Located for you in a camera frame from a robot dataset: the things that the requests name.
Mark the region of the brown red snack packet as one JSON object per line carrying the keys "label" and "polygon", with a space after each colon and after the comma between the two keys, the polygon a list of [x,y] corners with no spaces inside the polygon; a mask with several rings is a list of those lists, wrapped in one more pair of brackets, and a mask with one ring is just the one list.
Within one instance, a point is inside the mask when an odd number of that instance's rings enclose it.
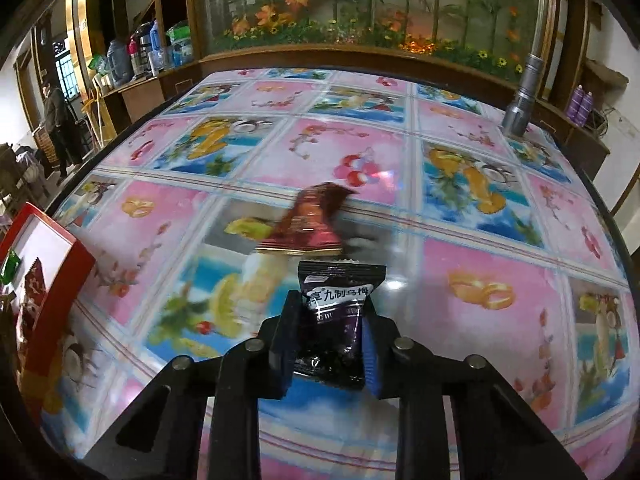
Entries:
{"label": "brown red snack packet", "polygon": [[342,239],[332,221],[344,201],[354,194],[333,182],[304,188],[270,234],[256,246],[256,252],[291,257],[341,255]]}

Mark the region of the red white storage box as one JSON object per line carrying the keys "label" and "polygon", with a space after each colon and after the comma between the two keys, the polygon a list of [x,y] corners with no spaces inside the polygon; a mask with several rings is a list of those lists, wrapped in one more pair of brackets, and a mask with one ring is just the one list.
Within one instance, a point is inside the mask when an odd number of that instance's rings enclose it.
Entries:
{"label": "red white storage box", "polygon": [[14,334],[17,385],[27,414],[37,425],[43,413],[58,414],[56,392],[70,334],[70,309],[94,266],[94,257],[76,236],[35,205],[27,203],[13,219],[1,242],[1,273],[16,293]]}

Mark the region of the dark purple plum snack packet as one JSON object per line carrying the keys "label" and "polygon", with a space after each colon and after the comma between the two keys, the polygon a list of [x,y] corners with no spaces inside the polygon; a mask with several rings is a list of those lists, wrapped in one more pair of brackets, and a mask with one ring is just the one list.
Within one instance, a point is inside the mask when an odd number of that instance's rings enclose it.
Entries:
{"label": "dark purple plum snack packet", "polygon": [[386,266],[303,260],[297,275],[302,304],[294,370],[332,387],[362,389],[361,325],[372,292],[386,279]]}

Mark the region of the blue water jug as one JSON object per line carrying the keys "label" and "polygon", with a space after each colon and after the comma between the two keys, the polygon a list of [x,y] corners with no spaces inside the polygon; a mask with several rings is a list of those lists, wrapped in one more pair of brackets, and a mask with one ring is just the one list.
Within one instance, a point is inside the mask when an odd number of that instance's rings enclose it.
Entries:
{"label": "blue water jug", "polygon": [[118,39],[113,39],[108,46],[106,58],[114,87],[119,88],[128,84],[134,76],[134,71],[125,44]]}

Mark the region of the colourful fruit pattern tablecloth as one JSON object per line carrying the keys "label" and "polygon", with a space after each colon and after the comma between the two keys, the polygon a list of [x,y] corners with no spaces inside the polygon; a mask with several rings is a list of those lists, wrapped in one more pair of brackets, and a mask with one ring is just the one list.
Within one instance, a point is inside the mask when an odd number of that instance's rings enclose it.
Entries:
{"label": "colourful fruit pattern tablecloth", "polygon": [[626,477],[639,415],[634,290],[608,212],[535,125],[429,84],[344,70],[208,75],[67,183],[92,252],[42,430],[84,456],[168,361],[221,356],[280,312],[293,257],[258,252],[296,195],[349,198],[343,257],[433,352],[492,363],[590,479]]}

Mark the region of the red white patterned snack packet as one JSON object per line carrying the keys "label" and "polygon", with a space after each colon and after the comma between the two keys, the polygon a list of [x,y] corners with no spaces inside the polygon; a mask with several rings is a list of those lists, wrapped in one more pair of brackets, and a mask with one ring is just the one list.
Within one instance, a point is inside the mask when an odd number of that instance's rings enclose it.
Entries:
{"label": "red white patterned snack packet", "polygon": [[35,320],[38,318],[44,298],[47,296],[47,287],[44,282],[42,264],[39,258],[34,261],[25,275],[24,289],[23,309],[29,314],[32,320]]}

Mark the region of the purple spray bottles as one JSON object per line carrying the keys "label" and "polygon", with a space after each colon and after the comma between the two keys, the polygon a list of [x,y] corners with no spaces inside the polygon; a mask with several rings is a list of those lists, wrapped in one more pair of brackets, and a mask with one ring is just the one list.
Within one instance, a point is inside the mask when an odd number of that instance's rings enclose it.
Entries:
{"label": "purple spray bottles", "polygon": [[585,91],[581,84],[574,89],[570,102],[566,109],[566,117],[578,127],[583,127],[593,108],[593,95],[591,91]]}

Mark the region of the green snack packet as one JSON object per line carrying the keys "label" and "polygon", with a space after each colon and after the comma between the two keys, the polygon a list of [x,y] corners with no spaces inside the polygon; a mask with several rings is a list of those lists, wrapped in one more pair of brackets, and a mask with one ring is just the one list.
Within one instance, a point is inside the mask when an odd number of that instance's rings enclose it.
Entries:
{"label": "green snack packet", "polygon": [[10,248],[6,254],[6,258],[2,263],[0,280],[2,285],[9,285],[15,278],[17,270],[22,263],[22,259],[17,252]]}

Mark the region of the glass flower display cabinet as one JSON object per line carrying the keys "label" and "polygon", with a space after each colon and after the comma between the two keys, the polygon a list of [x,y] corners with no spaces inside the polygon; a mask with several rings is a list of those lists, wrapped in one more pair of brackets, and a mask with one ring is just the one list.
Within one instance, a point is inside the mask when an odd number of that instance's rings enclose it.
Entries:
{"label": "glass flower display cabinet", "polygon": [[188,0],[203,54],[290,44],[442,58],[516,81],[538,50],[547,0]]}

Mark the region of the silver metal flashlight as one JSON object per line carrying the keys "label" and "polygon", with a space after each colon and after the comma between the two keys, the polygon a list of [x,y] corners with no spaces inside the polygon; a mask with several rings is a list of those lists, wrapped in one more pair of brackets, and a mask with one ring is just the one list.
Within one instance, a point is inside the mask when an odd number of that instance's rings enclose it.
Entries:
{"label": "silver metal flashlight", "polygon": [[506,136],[524,136],[536,103],[537,88],[543,68],[542,58],[533,53],[527,55],[520,83],[503,116],[501,130]]}

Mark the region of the person standing in background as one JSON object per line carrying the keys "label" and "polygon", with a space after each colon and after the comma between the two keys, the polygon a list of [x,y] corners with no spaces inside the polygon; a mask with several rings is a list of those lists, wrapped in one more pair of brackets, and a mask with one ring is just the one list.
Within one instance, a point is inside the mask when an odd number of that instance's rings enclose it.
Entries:
{"label": "person standing in background", "polygon": [[62,90],[47,80],[42,85],[42,93],[44,97],[44,126],[58,158],[58,170],[60,170],[58,184],[61,184],[68,177],[67,166],[76,167],[81,164],[80,146],[77,141],[75,124],[68,116]]}

